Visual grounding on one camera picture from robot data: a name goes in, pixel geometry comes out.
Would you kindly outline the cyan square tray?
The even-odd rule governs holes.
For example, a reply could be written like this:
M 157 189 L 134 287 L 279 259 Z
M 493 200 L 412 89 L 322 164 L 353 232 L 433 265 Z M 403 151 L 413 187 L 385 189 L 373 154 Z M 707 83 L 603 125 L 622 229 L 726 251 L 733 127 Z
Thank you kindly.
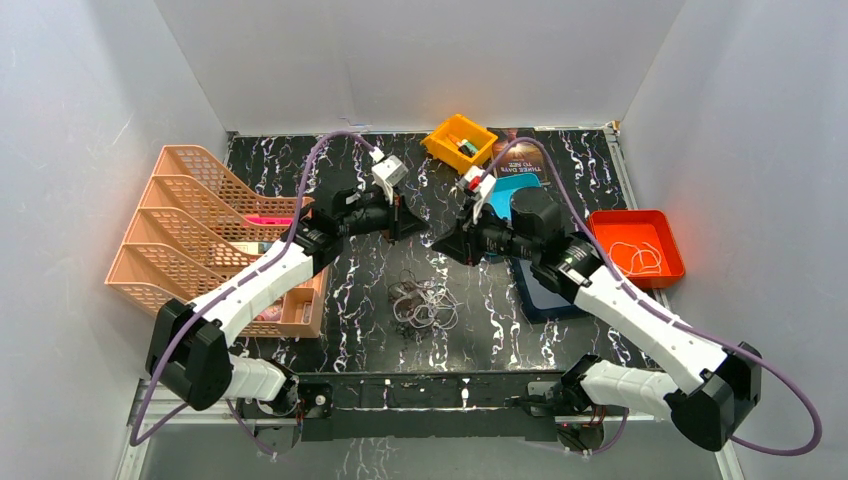
M 511 200 L 521 189 L 540 186 L 536 175 L 531 173 L 496 180 L 489 204 L 498 220 L 489 219 L 482 230 L 482 245 L 487 254 L 532 260 L 538 253 L 539 246 L 531 235 L 518 232 L 513 227 Z

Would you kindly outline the orange square tray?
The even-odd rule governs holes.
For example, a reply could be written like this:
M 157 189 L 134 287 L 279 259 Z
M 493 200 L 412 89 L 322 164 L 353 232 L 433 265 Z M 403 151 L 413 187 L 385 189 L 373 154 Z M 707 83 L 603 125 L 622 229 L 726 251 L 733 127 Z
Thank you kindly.
M 609 258 L 637 287 L 665 289 L 686 269 L 670 223 L 661 210 L 599 210 L 588 226 Z

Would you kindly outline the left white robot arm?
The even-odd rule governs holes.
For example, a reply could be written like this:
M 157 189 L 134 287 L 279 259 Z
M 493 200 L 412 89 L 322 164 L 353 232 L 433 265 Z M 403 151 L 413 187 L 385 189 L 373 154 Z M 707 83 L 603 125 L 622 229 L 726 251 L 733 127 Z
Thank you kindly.
M 195 410 L 252 399 L 286 416 L 299 400 L 294 374 L 274 361 L 231 354 L 235 339 L 266 308 L 332 264 L 348 238 L 379 232 L 396 242 L 428 228 L 398 189 L 387 197 L 377 186 L 351 188 L 327 207 L 312 203 L 268 252 L 232 278 L 187 303 L 162 305 L 145 368 Z

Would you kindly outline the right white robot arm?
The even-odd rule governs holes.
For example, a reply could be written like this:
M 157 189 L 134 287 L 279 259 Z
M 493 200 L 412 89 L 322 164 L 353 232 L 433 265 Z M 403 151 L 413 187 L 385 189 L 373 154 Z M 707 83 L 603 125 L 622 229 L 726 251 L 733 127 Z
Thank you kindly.
M 719 451 L 759 401 L 762 369 L 739 352 L 683 331 L 662 305 L 633 288 L 585 233 L 566 224 L 564 207 L 540 187 L 516 191 L 511 217 L 468 201 L 434 251 L 475 266 L 490 255 L 527 260 L 537 281 L 614 327 L 660 366 L 625 368 L 583 356 L 545 397 L 577 414 L 620 406 L 669 420 L 695 445 Z

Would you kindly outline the yellow plastic bin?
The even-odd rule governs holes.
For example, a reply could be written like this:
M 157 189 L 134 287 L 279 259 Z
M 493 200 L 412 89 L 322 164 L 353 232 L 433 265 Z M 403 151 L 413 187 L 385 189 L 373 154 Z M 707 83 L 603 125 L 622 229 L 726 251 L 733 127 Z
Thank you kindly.
M 461 114 L 455 114 L 427 135 L 421 145 L 436 160 L 465 174 L 492 158 L 497 135 Z

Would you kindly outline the navy square tray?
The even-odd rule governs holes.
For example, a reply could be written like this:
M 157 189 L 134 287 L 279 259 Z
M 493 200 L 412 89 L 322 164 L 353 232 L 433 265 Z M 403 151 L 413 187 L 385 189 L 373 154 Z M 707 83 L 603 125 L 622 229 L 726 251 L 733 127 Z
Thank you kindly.
M 543 242 L 522 238 L 510 257 L 521 309 L 529 322 L 584 314 L 574 304 L 577 289 L 601 265 L 585 234 L 559 232 Z

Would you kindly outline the red pen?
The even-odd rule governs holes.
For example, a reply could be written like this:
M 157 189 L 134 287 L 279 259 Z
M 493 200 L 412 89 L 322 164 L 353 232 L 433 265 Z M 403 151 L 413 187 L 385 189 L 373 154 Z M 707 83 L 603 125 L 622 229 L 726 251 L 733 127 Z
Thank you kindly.
M 463 141 L 463 140 L 461 140 L 461 139 L 459 139 L 458 137 L 456 137 L 456 136 L 454 136 L 454 135 L 452 135 L 452 134 L 448 134 L 448 135 L 447 135 L 447 137 L 448 137 L 448 139 L 449 139 L 449 140 L 450 140 L 453 144 L 455 144 L 458 148 L 461 148 L 461 147 L 463 147 L 463 146 L 464 146 L 464 141 Z

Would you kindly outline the dark paperback book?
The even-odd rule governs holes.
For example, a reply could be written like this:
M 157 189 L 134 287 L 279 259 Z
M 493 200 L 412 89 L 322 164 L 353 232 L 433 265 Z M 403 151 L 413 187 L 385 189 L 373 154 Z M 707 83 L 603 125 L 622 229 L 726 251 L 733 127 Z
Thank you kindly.
M 497 157 L 514 139 L 534 136 L 532 129 L 490 128 L 489 131 L 497 137 L 492 147 L 493 157 Z M 526 173 L 535 175 L 541 185 L 550 184 L 548 163 L 543 154 L 534 144 L 524 142 L 512 147 L 493 170 L 497 178 Z

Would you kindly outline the peach compartment organizer tray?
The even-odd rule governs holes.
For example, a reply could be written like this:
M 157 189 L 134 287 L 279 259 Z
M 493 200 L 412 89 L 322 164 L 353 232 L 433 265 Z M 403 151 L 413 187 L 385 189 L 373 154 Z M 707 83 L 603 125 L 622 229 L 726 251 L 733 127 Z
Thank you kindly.
M 323 318 L 327 277 L 327 270 L 324 269 L 275 300 L 272 304 L 283 305 L 279 322 L 256 321 L 255 317 L 262 310 L 240 334 L 259 338 L 318 338 Z

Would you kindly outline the pink eraser pack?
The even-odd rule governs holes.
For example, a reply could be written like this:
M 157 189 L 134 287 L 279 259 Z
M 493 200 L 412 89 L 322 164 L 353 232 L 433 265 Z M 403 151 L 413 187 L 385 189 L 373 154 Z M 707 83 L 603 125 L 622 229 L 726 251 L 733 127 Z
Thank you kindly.
M 282 317 L 282 307 L 283 305 L 281 303 L 274 303 L 257 315 L 255 320 L 259 322 L 277 323 Z

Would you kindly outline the peach mesh file rack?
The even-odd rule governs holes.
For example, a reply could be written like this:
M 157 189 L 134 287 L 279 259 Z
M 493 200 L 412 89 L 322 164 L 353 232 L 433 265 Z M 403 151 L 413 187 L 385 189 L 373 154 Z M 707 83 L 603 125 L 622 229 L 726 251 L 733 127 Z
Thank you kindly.
M 286 229 L 245 227 L 244 215 L 292 217 L 295 204 L 253 192 L 201 146 L 166 145 L 105 283 L 154 316 L 168 300 L 192 300 L 254 262 L 238 243 L 273 242 Z

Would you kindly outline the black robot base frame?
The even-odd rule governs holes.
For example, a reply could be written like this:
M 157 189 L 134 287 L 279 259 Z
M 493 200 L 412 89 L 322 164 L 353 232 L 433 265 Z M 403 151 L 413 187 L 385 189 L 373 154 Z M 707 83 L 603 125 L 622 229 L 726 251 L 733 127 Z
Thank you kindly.
M 274 410 L 239 400 L 236 411 L 266 439 L 288 427 L 288 444 L 394 437 L 517 437 L 583 452 L 610 440 L 622 408 L 565 398 L 555 370 L 303 373 L 297 394 Z

